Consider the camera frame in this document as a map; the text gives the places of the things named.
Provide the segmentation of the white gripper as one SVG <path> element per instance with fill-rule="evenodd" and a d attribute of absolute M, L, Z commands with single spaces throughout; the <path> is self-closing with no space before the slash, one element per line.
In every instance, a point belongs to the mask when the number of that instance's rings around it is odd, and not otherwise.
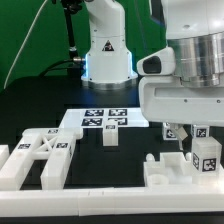
<path fill-rule="evenodd" d="M 148 121 L 171 123 L 180 150 L 188 137 L 182 124 L 224 127 L 224 86 L 186 88 L 173 76 L 145 76 L 139 102 Z"/>

